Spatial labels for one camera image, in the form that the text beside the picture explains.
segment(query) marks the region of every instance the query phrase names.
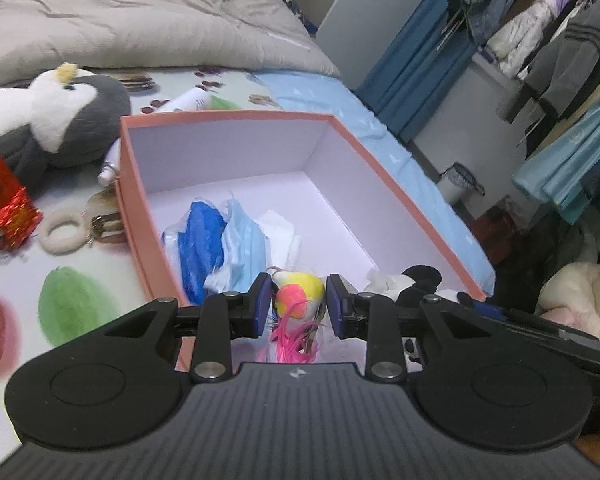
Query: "colorful toy bird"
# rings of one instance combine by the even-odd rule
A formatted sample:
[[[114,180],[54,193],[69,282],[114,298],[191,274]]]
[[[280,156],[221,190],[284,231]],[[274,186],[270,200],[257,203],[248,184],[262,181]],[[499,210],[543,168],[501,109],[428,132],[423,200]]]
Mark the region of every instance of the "colorful toy bird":
[[[324,286],[320,278],[306,272],[276,270],[272,276],[278,286],[275,308],[281,318],[288,316],[300,321],[312,320],[322,298]]]

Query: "metal screw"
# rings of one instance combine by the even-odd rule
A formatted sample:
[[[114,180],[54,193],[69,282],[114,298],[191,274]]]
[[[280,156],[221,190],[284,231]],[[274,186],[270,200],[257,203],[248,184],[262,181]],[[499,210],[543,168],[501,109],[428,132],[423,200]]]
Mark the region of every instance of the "metal screw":
[[[193,371],[203,379],[217,379],[226,372],[226,367],[216,361],[204,361],[197,364]]]
[[[393,379],[402,373],[402,367],[389,361],[380,361],[371,367],[371,373],[381,379]]]

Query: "red bead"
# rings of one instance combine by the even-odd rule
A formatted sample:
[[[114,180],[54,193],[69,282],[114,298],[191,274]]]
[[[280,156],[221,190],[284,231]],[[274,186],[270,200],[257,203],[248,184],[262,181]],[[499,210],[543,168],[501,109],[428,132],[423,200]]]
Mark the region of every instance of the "red bead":
[[[5,235],[0,236],[0,251],[6,251],[9,249],[10,244]]]

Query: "white hair tie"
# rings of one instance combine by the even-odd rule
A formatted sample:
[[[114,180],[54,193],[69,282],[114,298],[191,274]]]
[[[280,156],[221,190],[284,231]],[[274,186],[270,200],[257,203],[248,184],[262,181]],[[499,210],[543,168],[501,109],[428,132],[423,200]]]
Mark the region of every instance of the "white hair tie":
[[[51,232],[65,224],[73,224],[77,231],[68,237],[51,238]],[[89,240],[90,228],[81,211],[77,209],[60,209],[45,216],[38,227],[38,240],[42,248],[49,254],[67,254],[81,248]]]

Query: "blanket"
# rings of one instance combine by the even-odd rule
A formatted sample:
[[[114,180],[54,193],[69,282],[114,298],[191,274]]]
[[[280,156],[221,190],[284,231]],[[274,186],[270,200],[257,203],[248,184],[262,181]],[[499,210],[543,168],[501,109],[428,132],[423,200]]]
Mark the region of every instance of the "blanket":
[[[0,0],[0,85],[63,62],[338,73],[281,0]]]

